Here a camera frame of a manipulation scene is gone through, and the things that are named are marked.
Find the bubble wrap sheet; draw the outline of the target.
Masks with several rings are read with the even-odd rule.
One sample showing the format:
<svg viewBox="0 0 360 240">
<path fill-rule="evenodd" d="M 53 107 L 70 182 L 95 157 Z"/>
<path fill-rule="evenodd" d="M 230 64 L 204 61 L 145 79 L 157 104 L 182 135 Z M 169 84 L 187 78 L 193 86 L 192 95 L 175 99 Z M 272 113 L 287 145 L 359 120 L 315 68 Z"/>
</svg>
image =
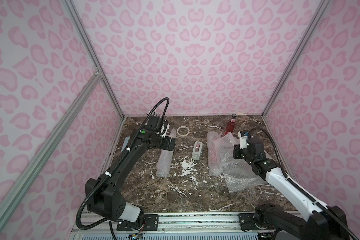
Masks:
<svg viewBox="0 0 360 240">
<path fill-rule="evenodd" d="M 223 137 L 221 136 L 214 143 L 216 145 L 218 163 L 222 169 L 222 173 L 219 176 L 224 178 L 230 193 L 241 192 L 266 184 L 264 180 L 253 173 L 251 166 L 245 160 L 235 160 L 233 158 L 234 145 L 238 144 L 239 140 L 234 138 L 231 133 Z"/>
<path fill-rule="evenodd" d="M 207 134 L 207 147 L 208 147 L 208 168 L 209 175 L 212 177 L 219 176 L 222 173 L 222 169 L 217 159 L 216 145 L 214 141 L 219 139 L 221 134 L 217 132 L 208 132 Z"/>
<path fill-rule="evenodd" d="M 174 151 L 162 150 L 157 162 L 156 176 L 158 178 L 167 178 L 170 175 Z"/>
</svg>

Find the red bottle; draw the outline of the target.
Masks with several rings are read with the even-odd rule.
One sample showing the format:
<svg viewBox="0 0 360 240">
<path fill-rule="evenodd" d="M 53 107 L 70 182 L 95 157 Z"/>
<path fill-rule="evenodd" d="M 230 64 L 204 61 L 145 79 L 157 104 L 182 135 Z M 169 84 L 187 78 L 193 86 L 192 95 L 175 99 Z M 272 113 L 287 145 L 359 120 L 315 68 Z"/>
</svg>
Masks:
<svg viewBox="0 0 360 240">
<path fill-rule="evenodd" d="M 227 123 L 224 135 L 227 135 L 229 133 L 233 134 L 233 131 L 236 126 L 236 118 L 237 118 L 236 114 L 231 115 L 230 121 Z"/>
</svg>

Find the white tape dispenser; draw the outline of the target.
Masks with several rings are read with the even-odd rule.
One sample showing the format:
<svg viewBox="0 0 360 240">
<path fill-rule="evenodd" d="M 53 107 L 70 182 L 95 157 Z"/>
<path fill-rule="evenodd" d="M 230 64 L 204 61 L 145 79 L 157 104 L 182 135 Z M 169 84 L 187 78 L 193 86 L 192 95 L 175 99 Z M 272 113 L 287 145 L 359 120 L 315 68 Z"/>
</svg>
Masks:
<svg viewBox="0 0 360 240">
<path fill-rule="evenodd" d="M 199 161 L 201 158 L 201 154 L 202 154 L 202 149 L 203 149 L 203 143 L 196 141 L 194 143 L 194 147 L 193 147 L 193 152 L 192 152 L 192 159 L 195 161 Z"/>
</svg>

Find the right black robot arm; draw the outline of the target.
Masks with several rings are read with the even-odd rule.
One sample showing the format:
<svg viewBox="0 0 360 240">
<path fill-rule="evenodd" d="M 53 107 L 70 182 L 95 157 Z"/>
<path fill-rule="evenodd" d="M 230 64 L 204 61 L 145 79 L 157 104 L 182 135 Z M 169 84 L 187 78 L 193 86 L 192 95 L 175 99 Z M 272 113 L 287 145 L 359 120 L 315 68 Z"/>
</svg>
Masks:
<svg viewBox="0 0 360 240">
<path fill-rule="evenodd" d="M 273 239 L 284 231 L 299 240 L 356 240 L 341 208 L 329 206 L 304 189 L 282 168 L 280 159 L 266 157 L 263 142 L 253 136 L 256 130 L 238 133 L 240 143 L 234 145 L 234 159 L 250 165 L 254 174 L 276 188 L 300 216 L 287 213 L 274 204 L 262 204 L 256 207 L 251 220 L 240 219 L 242 231 L 273 227 Z"/>
</svg>

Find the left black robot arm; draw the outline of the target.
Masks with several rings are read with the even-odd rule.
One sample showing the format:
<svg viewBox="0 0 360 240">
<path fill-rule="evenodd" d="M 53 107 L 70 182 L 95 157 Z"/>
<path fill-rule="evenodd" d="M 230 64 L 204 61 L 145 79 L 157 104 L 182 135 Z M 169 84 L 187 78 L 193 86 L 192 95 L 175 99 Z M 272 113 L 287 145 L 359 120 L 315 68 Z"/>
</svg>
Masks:
<svg viewBox="0 0 360 240">
<path fill-rule="evenodd" d="M 136 230 L 143 227 L 144 210 L 128 203 L 120 188 L 137 161 L 148 150 L 172 152 L 176 146 L 176 141 L 166 136 L 169 122 L 165 120 L 165 115 L 156 114 L 156 109 L 162 103 L 168 107 L 170 99 L 161 99 L 143 123 L 133 131 L 115 162 L 97 179 L 89 179 L 86 182 L 86 197 L 78 209 L 75 220 L 78 229 L 90 230 L 104 222 L 130 222 Z"/>
</svg>

